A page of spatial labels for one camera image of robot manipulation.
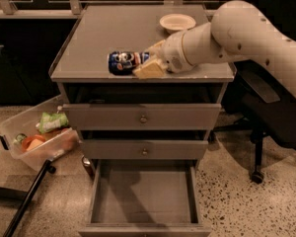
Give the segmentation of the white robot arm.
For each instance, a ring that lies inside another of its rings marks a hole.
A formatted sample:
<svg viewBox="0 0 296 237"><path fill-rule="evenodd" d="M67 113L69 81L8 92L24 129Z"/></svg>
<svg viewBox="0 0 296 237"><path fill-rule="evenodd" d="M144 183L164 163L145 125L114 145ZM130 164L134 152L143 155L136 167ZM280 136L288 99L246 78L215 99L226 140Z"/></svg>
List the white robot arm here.
<svg viewBox="0 0 296 237"><path fill-rule="evenodd" d="M182 73L200 64L252 60L296 99L296 41L245 1L223 4L209 23L174 33L148 51L148 60L133 70L139 79Z"/></svg>

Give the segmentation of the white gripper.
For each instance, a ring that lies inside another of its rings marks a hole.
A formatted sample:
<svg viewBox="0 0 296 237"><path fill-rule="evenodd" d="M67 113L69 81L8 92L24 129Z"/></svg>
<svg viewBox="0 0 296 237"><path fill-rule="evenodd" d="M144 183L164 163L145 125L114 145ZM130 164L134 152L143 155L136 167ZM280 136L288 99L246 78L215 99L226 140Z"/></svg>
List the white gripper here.
<svg viewBox="0 0 296 237"><path fill-rule="evenodd" d="M149 57L157 57L138 65L133 74L139 79L161 78L168 69L171 73L190 71L193 66L186 60L183 48L185 31L176 32L165 40L147 47Z"/></svg>

